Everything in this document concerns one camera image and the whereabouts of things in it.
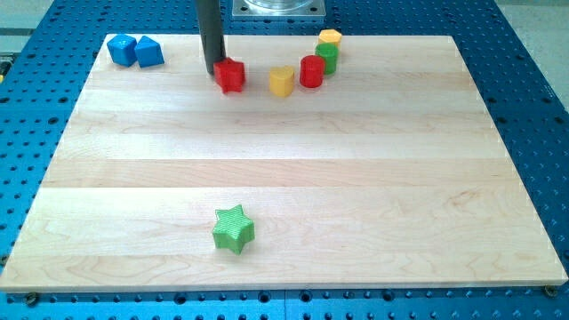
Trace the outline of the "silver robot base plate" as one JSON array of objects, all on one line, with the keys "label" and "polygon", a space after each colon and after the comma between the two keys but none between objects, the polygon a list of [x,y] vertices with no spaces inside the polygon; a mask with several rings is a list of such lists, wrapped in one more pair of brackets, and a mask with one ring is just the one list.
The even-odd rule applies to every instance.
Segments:
[{"label": "silver robot base plate", "polygon": [[236,19],[323,18],[325,0],[232,0]]}]

